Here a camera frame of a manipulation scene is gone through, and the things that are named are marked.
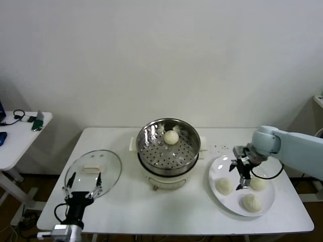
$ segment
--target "table leg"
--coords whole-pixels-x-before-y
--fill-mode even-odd
[[[97,233],[94,233],[92,237],[92,242],[96,242],[96,240],[97,240]]]
[[[7,196],[9,195],[8,192],[5,192],[1,198],[0,198],[0,206],[2,205],[2,203],[4,203],[5,199],[7,198]]]
[[[318,190],[317,193],[310,194],[299,194],[300,199],[303,203],[308,202],[323,202],[323,186],[319,181],[312,182],[315,188]]]
[[[35,201],[24,193],[16,184],[0,172],[0,186],[25,205],[33,206]]]
[[[31,199],[36,195],[38,191],[38,188],[31,188],[28,192],[28,197]],[[23,203],[20,205],[19,209],[16,211],[14,217],[12,218],[10,225],[16,226],[21,220],[21,217],[23,216],[22,212],[26,212],[27,210],[36,210],[36,211],[42,211],[46,205],[46,202],[39,202],[34,201],[32,205],[24,205]]]
[[[244,235],[244,242],[250,242],[250,238],[248,235]]]
[[[19,174],[19,172],[15,168],[6,170],[5,173],[8,173],[18,183],[22,183],[24,180],[24,178]]]

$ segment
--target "black cable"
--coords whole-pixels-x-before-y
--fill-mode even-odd
[[[61,223],[62,221],[60,220],[60,218],[57,216],[57,214],[56,214],[56,210],[57,210],[57,208],[58,207],[60,207],[60,206],[63,206],[63,205],[66,205],[67,206],[67,204],[66,203],[60,203],[60,204],[58,204],[55,208],[54,208],[54,215],[55,215],[55,218]]]
[[[107,235],[101,242],[109,242],[109,235]]]
[[[257,177],[257,178],[264,179],[264,180],[271,180],[271,179],[274,179],[274,178],[276,178],[277,176],[279,176],[279,175],[282,173],[283,169],[284,169],[284,164],[282,164],[282,168],[281,168],[281,170],[280,170],[280,171],[278,171],[278,173],[277,173],[276,175],[272,176],[272,177],[261,177],[261,176],[258,176],[258,175],[256,175],[256,174],[253,172],[253,170],[251,170],[251,173],[252,173],[255,177]]]
[[[35,212],[26,212],[24,214],[24,211],[25,211],[25,206],[23,207],[23,210],[22,210],[22,216],[23,216],[24,219],[21,222],[19,222],[19,224],[18,224],[19,236],[21,238],[27,240],[27,242],[29,242],[30,239],[37,238],[37,234],[24,236],[22,234],[22,231],[27,231],[27,230],[30,230],[33,227],[35,227],[36,224],[37,224],[37,220],[39,218],[39,215],[37,213],[35,213]]]
[[[4,242],[12,241],[12,235],[13,235],[13,234],[15,234],[15,232],[16,232],[16,228],[17,228],[17,227],[12,228],[14,231],[12,231],[12,232],[7,236],[7,238],[4,240]]]
[[[296,188],[300,182],[301,182],[300,180],[298,182],[296,182],[295,185],[294,185],[294,188]]]
[[[13,123],[11,123],[11,124],[8,124],[6,122],[3,122],[3,123],[0,123],[0,126],[14,125],[16,122],[20,121],[25,116],[25,111],[22,110],[22,109],[16,109],[14,111],[14,116],[16,116],[16,112],[18,112],[18,111],[23,113],[22,116],[19,115],[19,118],[16,121],[14,121]]]
[[[69,208],[69,205],[66,204],[65,217],[67,217],[68,208]]]

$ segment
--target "white wall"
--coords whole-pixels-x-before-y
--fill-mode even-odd
[[[1,100],[55,117],[22,171],[59,173],[88,126],[287,129],[323,90],[322,13],[311,0],[0,0]]]

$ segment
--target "floor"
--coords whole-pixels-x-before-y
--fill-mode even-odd
[[[38,201],[46,201],[48,197],[50,196],[50,193],[52,189],[54,188],[57,177],[56,176],[32,176],[32,175],[26,175],[24,176],[25,180],[19,185],[25,192],[29,191],[31,187],[39,187],[39,191],[36,194],[35,199]],[[314,193],[315,188],[311,185],[308,181],[301,181],[297,187],[296,190],[298,193]],[[4,191],[0,188],[0,196],[4,193]],[[15,198],[8,196],[7,199],[4,201],[4,203],[0,206],[0,242],[5,241],[11,241],[15,242],[16,237],[15,234],[13,234],[10,227],[6,228],[4,231],[2,231],[6,226],[9,225],[12,217],[14,216],[16,210],[19,208],[20,202],[18,202]],[[277,242],[284,242],[284,241],[293,241],[293,242],[299,242],[299,241],[312,241],[312,242],[322,242],[323,241],[323,202],[322,203],[307,203],[305,204],[305,207],[311,216],[315,229],[314,231],[310,233],[298,233],[298,234],[288,234],[284,237],[277,240]],[[33,227],[26,231],[21,231],[21,235],[24,237],[28,237],[30,235],[37,233],[37,228]],[[28,241],[27,239],[23,239],[19,235],[19,230],[17,228],[17,235],[18,235],[18,241]],[[250,240],[253,241],[258,236],[251,236]],[[83,235],[84,241],[86,241],[86,238],[88,241],[91,241],[92,235],[91,234],[84,234]],[[135,238],[131,235],[105,235],[101,234],[98,237],[98,242],[118,242],[118,241],[124,241],[124,242],[170,242],[170,241],[201,241],[203,242],[243,242],[244,237],[243,236],[138,236]],[[37,239],[32,238],[29,241],[37,241]]]

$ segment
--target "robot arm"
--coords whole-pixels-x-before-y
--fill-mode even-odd
[[[252,143],[233,149],[241,179],[238,189],[250,185],[251,170],[269,156],[283,164],[317,179],[323,180],[323,139],[299,133],[288,133],[270,126],[261,126],[252,136]]]
[[[65,202],[69,206],[69,210],[64,221],[61,224],[56,224],[51,232],[39,232],[37,238],[43,240],[45,238],[53,238],[54,241],[65,242],[81,242],[82,229],[84,224],[82,222],[84,210],[91,205],[94,200],[102,193],[101,172],[96,180],[95,188],[88,191],[74,191],[72,186],[76,172],[68,179],[66,187],[63,187],[65,193]]]

